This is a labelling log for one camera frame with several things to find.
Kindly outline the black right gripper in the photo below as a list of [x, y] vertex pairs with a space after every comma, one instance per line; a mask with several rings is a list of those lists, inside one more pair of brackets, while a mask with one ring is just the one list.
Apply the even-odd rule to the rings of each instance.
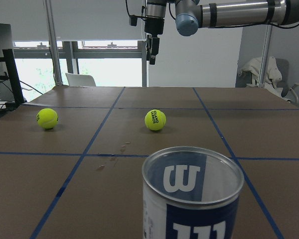
[[159, 51], [159, 38], [156, 36], [163, 34], [163, 28], [164, 18], [146, 16], [144, 30], [145, 33], [149, 34], [146, 41], [146, 53], [147, 61], [149, 61], [150, 65], [155, 64], [155, 59]]

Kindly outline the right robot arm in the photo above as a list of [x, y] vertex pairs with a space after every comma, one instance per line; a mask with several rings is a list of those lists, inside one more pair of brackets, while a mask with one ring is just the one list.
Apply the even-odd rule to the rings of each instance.
[[[163, 33], [168, 0], [148, 0], [145, 8], [147, 61], [155, 64], [159, 35]], [[251, 0], [199, 4], [197, 0], [174, 0], [175, 24], [182, 36], [200, 28], [230, 28], [259, 24], [286, 26], [299, 22], [299, 0]]]

